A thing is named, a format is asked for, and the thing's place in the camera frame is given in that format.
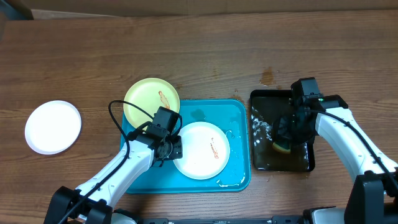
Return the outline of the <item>green yellow sponge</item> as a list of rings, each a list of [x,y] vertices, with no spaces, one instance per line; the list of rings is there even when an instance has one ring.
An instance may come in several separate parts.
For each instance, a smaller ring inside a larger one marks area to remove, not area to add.
[[[279,153],[283,153],[283,154],[290,154],[291,149],[290,149],[290,144],[288,142],[273,142],[272,143],[272,148],[273,150],[279,152]]]

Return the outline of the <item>white plate with orange stain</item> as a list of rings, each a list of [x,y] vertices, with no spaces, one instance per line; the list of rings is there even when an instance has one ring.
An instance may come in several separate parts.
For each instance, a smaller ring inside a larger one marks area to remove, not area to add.
[[[227,165],[230,145],[225,133],[214,124],[194,122],[179,132],[182,158],[174,160],[178,171],[195,180],[218,175]]]

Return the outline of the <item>white plate with red stain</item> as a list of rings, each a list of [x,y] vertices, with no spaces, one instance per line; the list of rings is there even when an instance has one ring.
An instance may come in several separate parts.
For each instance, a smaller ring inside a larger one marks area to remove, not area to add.
[[[35,152],[58,154],[68,149],[80,135],[81,115],[71,103],[48,101],[36,108],[25,124],[25,140]]]

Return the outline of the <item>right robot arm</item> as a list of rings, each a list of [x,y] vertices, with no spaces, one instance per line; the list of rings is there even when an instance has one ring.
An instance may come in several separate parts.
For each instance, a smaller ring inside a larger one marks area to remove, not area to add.
[[[277,147],[293,147],[322,137],[346,167],[354,185],[344,209],[303,211],[299,223],[397,223],[397,162],[364,133],[338,95],[294,103],[272,124]]]

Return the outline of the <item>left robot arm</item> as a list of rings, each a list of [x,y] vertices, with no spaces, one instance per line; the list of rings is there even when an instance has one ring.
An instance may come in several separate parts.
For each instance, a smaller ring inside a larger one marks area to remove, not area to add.
[[[176,136],[156,150],[137,140],[128,142],[92,179],[75,190],[60,187],[52,196],[44,222],[67,223],[69,218],[81,217],[86,223],[111,223],[121,196],[161,154],[166,161],[181,158],[182,138]]]

